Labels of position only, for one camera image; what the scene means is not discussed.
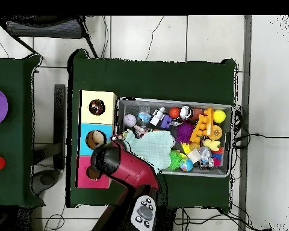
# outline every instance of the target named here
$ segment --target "gray plastic bin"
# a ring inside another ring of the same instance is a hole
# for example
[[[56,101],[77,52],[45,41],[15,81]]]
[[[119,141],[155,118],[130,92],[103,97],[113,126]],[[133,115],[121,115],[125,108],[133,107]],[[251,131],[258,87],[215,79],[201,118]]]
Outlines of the gray plastic bin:
[[[155,100],[155,99],[126,99],[121,97],[117,100],[117,124],[114,127],[115,134],[121,134],[127,129],[123,123],[123,118],[127,114],[132,114],[137,116],[140,112],[141,106],[150,107],[150,114],[152,115],[156,109],[159,109],[161,106],[165,107],[165,114],[169,112],[171,107],[182,107],[188,105],[192,108],[213,108],[221,109],[226,113],[226,119],[220,124],[220,127],[223,131],[223,136],[219,141],[221,146],[224,147],[224,157],[223,165],[221,167],[214,167],[211,170],[201,170],[197,166],[194,166],[192,171],[184,172],[182,170],[171,171],[169,169],[161,170],[163,174],[176,174],[176,175],[190,175],[190,176],[209,176],[209,177],[226,177],[230,174],[231,171],[231,161],[232,161],[232,143],[230,141],[233,139],[233,122],[234,122],[234,109],[230,105],[216,105],[211,103],[195,103],[195,102],[180,102],[180,101],[168,101],[168,100]],[[148,123],[147,128],[158,128],[161,130],[170,131],[173,135],[176,135],[176,128],[171,126],[169,129],[160,128],[161,121],[155,127],[154,125]],[[181,144],[177,143],[172,149],[179,149],[181,152],[184,152]]]

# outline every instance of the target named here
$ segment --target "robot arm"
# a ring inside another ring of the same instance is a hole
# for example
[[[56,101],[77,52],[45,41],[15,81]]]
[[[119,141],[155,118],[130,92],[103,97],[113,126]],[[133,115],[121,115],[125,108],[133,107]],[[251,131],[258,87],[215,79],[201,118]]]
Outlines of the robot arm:
[[[154,231],[158,181],[153,168],[125,150],[120,141],[97,148],[92,169],[126,187],[116,205],[109,205],[92,231]]]

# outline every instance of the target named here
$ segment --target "pink box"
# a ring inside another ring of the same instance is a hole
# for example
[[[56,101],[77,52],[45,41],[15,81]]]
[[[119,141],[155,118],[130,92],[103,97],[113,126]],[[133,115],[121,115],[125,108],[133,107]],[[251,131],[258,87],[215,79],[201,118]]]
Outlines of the pink box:
[[[85,173],[85,170],[91,165],[91,156],[80,156],[78,167],[78,186],[77,188],[95,188],[95,189],[108,189],[111,179],[102,175],[98,180],[91,180]]]

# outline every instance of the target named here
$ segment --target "teal towel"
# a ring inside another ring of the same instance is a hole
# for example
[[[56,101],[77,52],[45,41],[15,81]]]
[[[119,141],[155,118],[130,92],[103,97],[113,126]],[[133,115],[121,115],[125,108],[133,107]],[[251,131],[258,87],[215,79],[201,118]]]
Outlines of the teal towel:
[[[130,152],[153,165],[156,174],[170,166],[169,154],[173,140],[169,131],[148,132],[140,139],[136,139],[134,133],[129,131],[125,144]]]

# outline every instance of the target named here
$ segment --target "green tablecloth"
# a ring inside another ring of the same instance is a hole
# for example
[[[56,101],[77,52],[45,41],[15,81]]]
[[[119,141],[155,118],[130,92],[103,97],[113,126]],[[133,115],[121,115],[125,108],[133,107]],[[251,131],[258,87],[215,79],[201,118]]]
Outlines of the green tablecloth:
[[[0,59],[0,90],[8,100],[8,114],[0,123],[0,156],[6,166],[0,171],[0,205],[42,206],[30,189],[33,159],[33,70],[41,56],[23,60]]]
[[[67,172],[70,174],[67,204],[70,202],[72,207],[114,204],[123,190],[116,182],[111,182],[109,189],[75,188],[79,90],[113,91],[118,97],[233,105],[234,69],[233,60],[222,63],[91,60],[87,59],[84,50],[74,52],[69,59],[68,125],[72,121],[72,130],[67,130],[67,137],[72,139],[72,146],[68,146],[67,154],[72,153],[72,160],[67,159],[71,166]],[[168,174],[165,177],[170,208],[218,206],[228,210],[229,177]]]

